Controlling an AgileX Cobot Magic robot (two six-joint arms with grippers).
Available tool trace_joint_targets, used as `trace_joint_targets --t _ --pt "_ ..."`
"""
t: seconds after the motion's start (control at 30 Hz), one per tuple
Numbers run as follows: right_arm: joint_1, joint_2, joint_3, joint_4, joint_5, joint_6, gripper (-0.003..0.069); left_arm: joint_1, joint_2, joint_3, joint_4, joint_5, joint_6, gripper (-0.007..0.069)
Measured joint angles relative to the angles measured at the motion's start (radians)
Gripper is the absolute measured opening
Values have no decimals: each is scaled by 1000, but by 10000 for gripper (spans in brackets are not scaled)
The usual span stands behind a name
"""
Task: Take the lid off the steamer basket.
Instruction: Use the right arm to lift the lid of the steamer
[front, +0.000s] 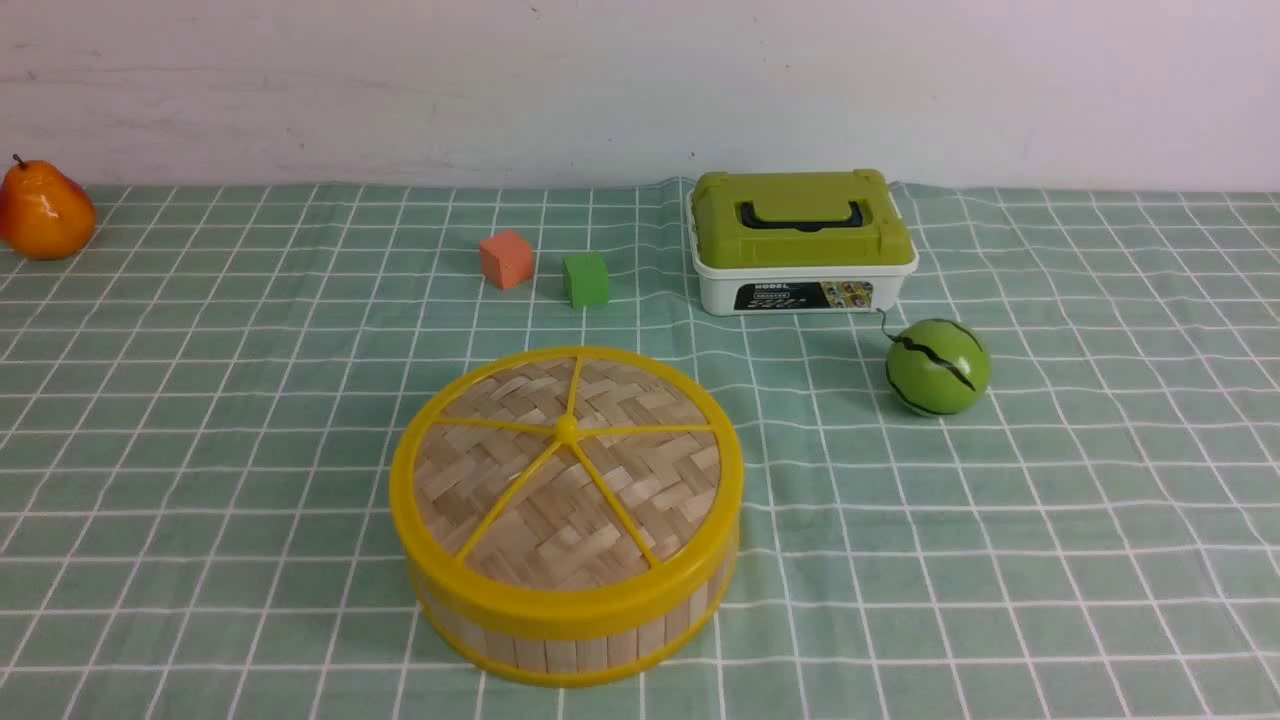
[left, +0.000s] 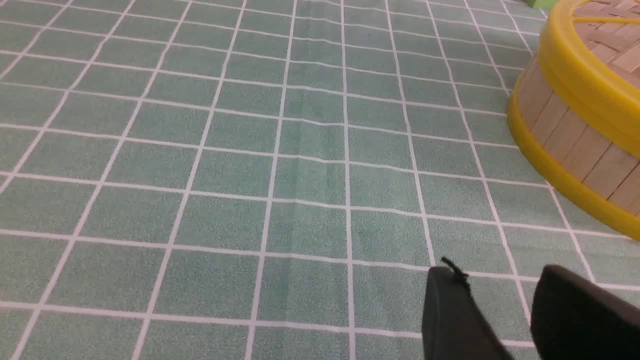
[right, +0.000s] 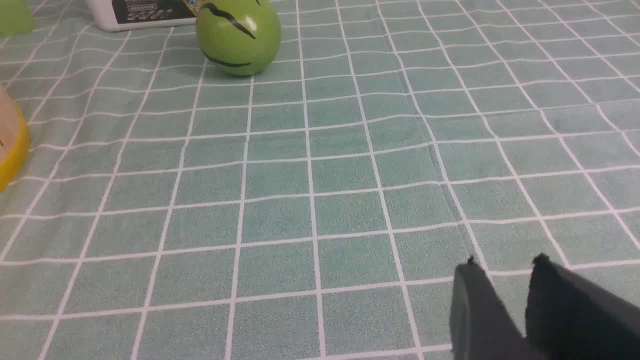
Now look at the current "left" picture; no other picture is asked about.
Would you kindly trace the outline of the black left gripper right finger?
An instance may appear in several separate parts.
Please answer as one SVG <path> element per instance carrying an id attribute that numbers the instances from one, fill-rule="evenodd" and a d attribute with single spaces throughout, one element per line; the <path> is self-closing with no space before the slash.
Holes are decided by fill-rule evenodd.
<path id="1" fill-rule="evenodd" d="M 542 360 L 637 360 L 640 310 L 557 264 L 535 286 L 531 336 Z"/>

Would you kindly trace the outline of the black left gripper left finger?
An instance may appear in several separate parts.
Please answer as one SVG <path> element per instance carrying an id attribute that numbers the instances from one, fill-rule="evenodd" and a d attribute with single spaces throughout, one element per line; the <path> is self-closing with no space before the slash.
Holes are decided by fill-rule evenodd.
<path id="1" fill-rule="evenodd" d="M 426 360 L 512 360 L 513 356 L 483 316 L 468 273 L 446 256 L 427 272 L 422 313 Z"/>

